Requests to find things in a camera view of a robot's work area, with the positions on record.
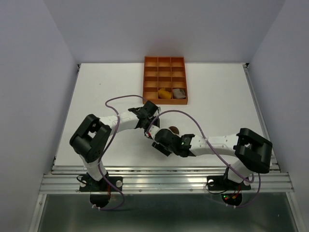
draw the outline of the white screw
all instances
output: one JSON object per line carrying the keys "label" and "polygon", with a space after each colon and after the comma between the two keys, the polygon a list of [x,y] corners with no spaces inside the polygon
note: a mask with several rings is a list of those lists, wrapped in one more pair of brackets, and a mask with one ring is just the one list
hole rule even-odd
{"label": "white screw", "polygon": [[208,180],[208,185],[209,186],[214,186],[214,181],[212,179]]}
{"label": "white screw", "polygon": [[117,188],[120,188],[122,186],[121,180],[116,181],[116,186],[117,186]]}
{"label": "white screw", "polygon": [[86,184],[84,184],[84,183],[80,183],[79,185],[80,185],[80,187],[85,187],[86,186]]}

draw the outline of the round brown object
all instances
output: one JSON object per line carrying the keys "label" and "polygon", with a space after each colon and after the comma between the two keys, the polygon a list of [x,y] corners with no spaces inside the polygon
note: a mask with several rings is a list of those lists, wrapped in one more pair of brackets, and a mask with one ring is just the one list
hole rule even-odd
{"label": "round brown object", "polygon": [[174,134],[179,134],[179,130],[177,127],[169,127],[169,129],[174,133]]}

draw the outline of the orange compartment tray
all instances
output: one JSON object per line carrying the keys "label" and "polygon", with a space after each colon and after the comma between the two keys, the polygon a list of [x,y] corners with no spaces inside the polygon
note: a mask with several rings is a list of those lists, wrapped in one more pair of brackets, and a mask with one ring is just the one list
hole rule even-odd
{"label": "orange compartment tray", "polygon": [[[158,90],[183,89],[185,99],[160,99]],[[188,91],[183,57],[145,57],[143,97],[154,104],[187,105]]]}

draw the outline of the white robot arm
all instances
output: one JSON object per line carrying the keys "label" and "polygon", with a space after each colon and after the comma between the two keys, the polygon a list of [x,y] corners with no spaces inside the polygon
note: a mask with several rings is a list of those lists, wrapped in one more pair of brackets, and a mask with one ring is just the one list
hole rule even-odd
{"label": "white robot arm", "polygon": [[[146,137],[154,140],[152,146],[166,156],[171,153],[181,157],[213,154],[213,150],[203,137],[194,134],[179,136],[170,129],[160,128],[159,120],[147,131],[157,110],[158,107],[155,104],[147,101],[143,107],[128,109],[127,112],[121,113],[118,126],[117,116],[98,118],[88,115],[85,118],[72,136],[70,145],[79,154],[88,174],[95,181],[100,181],[102,178],[98,170],[99,163],[102,172],[107,175],[101,163],[101,154],[109,136],[116,129],[117,133],[130,129],[144,129]],[[95,136],[91,137],[89,133],[95,133]],[[224,185],[224,189],[228,186],[238,186],[243,182],[239,174],[248,177],[252,173],[269,172],[272,143],[249,129],[242,128],[238,134],[210,137],[208,142],[221,155],[234,156],[239,159],[231,165],[238,174],[227,168],[224,176],[220,177],[219,185],[221,187]]]}

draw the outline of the black bracket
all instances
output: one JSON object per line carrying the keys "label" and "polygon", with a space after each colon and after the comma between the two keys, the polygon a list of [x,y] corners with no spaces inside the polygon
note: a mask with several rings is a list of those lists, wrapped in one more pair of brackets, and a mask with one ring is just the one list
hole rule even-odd
{"label": "black bracket", "polygon": [[208,181],[208,190],[209,191],[234,191],[234,190],[238,190],[239,189],[239,185],[240,185],[240,189],[243,190],[251,190],[251,186],[250,185],[245,185],[243,182],[241,182],[240,184],[228,184],[226,181],[224,181],[224,177],[223,175],[210,175],[207,176],[207,181]]}
{"label": "black bracket", "polygon": [[[158,109],[158,106],[153,104],[151,101],[147,101],[143,107],[130,108],[128,109],[128,111],[133,112],[139,119],[136,128],[143,128],[146,132],[150,123],[155,118],[154,114],[156,113],[156,111],[158,111]],[[156,120],[156,122],[154,122],[154,125],[160,127],[159,118]]]}
{"label": "black bracket", "polygon": [[[95,181],[89,174],[79,175],[81,176],[81,181],[85,183],[85,186],[81,183],[79,187],[80,192],[107,192],[108,191],[108,184],[102,178],[99,181]],[[105,176],[107,179],[116,186],[117,181],[123,182],[122,176]]]}
{"label": "black bracket", "polygon": [[[83,174],[79,175],[79,177],[82,177],[80,179],[80,192],[108,192],[108,184],[102,178],[99,181],[94,180],[89,174]],[[108,173],[105,175],[105,177],[115,186],[117,181],[123,182],[122,176],[108,176]],[[114,188],[110,188],[110,192],[116,192]],[[110,202],[111,196],[108,194],[90,194],[89,200],[90,202],[95,205],[96,207],[103,208]]]}

